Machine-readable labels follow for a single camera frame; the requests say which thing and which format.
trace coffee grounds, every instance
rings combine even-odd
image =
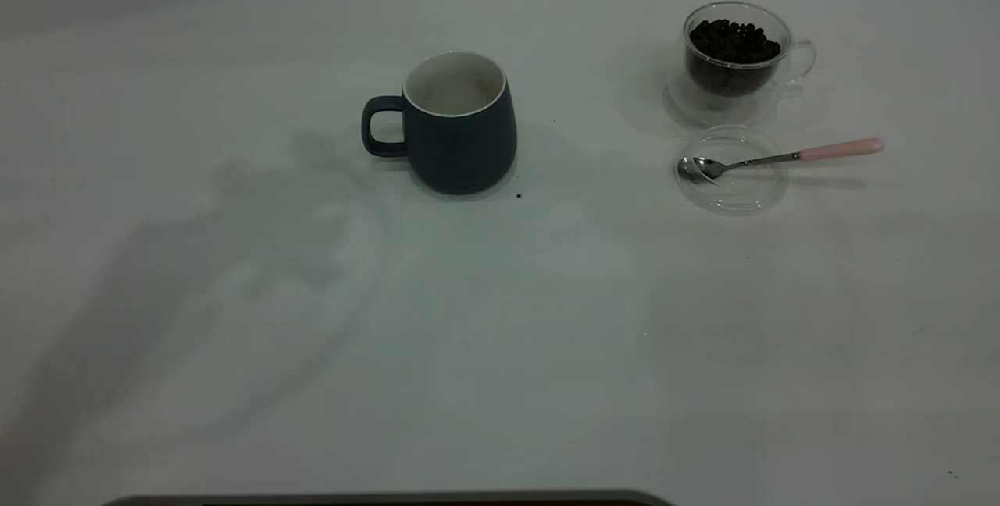
[[[753,23],[704,20],[691,30],[690,38],[698,51],[724,62],[753,64],[774,59],[781,53],[781,46],[767,39],[764,29]]]

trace spoon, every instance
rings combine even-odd
[[[704,179],[715,180],[734,168],[787,163],[790,161],[818,161],[820,159],[854,157],[857,155],[874,155],[875,153],[881,153],[882,149],[885,149],[885,142],[881,139],[858,139],[857,141],[813,147],[811,149],[803,149],[798,151],[798,153],[752,159],[731,165],[724,165],[705,157],[684,157],[677,161],[677,170],[691,182],[702,182]]]

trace white table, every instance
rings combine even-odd
[[[669,174],[711,1],[0,0],[0,501],[1000,503],[1000,0],[747,0],[820,55],[767,133],[888,144],[749,218]],[[472,201],[360,139],[450,48],[520,121]]]

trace glass cup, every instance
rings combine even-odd
[[[778,55],[764,62],[726,62],[698,50],[691,30],[702,22],[728,20],[753,23],[767,39],[778,43]],[[792,68],[792,57],[802,55]],[[704,5],[684,21],[677,40],[668,90],[688,117],[705,125],[750,125],[769,114],[790,85],[816,64],[810,40],[796,41],[788,25],[767,9],[743,2]]]

